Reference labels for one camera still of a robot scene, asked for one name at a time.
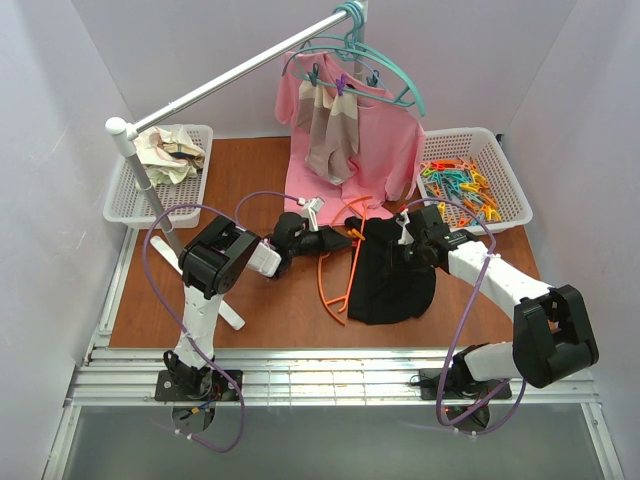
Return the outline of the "black underwear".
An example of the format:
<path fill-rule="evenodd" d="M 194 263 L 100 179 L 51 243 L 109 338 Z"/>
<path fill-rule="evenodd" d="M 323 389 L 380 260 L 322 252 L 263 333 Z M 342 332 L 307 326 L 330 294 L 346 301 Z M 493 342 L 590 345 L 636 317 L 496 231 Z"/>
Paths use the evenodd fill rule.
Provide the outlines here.
<path fill-rule="evenodd" d="M 391 265 L 391 246 L 400 239 L 401 227 L 393 219 L 352 216 L 351 228 L 363 228 L 365 240 L 352 253 L 356 262 L 348 300 L 348 317 L 366 325 L 396 324 L 421 317 L 430 307 L 436 290 L 435 269 L 414 270 Z"/>

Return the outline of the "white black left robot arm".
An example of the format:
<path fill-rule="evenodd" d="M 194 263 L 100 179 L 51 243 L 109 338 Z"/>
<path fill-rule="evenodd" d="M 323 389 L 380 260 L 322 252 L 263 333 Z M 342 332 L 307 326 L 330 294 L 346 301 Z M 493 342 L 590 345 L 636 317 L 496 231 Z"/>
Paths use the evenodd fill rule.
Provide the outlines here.
<path fill-rule="evenodd" d="M 158 377 L 156 399 L 234 401 L 233 387 L 209 365 L 215 358 L 217 319 L 223 317 L 236 330 L 244 326 L 244 320 L 224 302 L 224 295 L 246 269 L 278 278 L 294 258 L 346 249 L 351 240 L 297 213 L 283 213 L 274 232 L 265 238 L 217 217 L 179 254 L 158 236 L 151 239 L 151 245 L 181 275 L 185 294 L 182 324 L 187 329 L 176 347 L 163 354 L 165 369 Z"/>

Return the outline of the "orange plastic hanger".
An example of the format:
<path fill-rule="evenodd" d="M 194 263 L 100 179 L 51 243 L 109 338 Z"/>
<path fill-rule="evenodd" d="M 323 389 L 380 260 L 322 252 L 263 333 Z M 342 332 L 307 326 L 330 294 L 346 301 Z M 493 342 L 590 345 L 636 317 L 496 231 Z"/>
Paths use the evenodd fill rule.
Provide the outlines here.
<path fill-rule="evenodd" d="M 349 236 L 347 234 L 349 229 L 344 227 L 344 220 L 347 214 L 354 215 L 361 220 L 361 225 L 356 230 L 364 235 L 371 200 L 371 195 L 365 195 L 347 202 L 334 215 L 329 226 Z M 341 327 L 345 327 L 348 323 L 349 298 L 363 243 L 357 248 L 352 246 L 321 254 L 317 261 L 316 280 L 320 302 L 324 311 Z"/>

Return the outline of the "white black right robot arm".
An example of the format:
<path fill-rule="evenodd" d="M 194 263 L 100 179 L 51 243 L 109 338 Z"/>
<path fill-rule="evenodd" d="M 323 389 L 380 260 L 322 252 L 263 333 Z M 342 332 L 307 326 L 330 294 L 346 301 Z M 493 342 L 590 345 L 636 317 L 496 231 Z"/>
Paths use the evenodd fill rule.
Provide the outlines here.
<path fill-rule="evenodd" d="M 598 363 L 584 298 L 575 287 L 553 287 L 521 272 L 468 230 L 450 230 L 434 205 L 405 210 L 398 220 L 394 270 L 440 269 L 491 300 L 513 326 L 509 342 L 451 350 L 435 379 L 438 397 L 513 378 L 541 389 Z"/>

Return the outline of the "orange clothespin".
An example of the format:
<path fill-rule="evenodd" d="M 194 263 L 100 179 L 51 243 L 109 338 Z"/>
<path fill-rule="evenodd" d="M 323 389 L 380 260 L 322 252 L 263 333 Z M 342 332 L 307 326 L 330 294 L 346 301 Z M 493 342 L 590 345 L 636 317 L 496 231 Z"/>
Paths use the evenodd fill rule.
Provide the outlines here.
<path fill-rule="evenodd" d="M 363 235 L 360 231 L 358 231 L 358 230 L 356 230 L 356 229 L 349 229 L 349 230 L 347 231 L 347 234 L 348 234 L 350 237 L 352 237 L 352 238 L 356 238 L 356 239 L 359 239 L 359 240 L 361 240 L 361 241 L 365 241 L 365 240 L 366 240 L 366 238 L 364 237 L 364 235 Z"/>

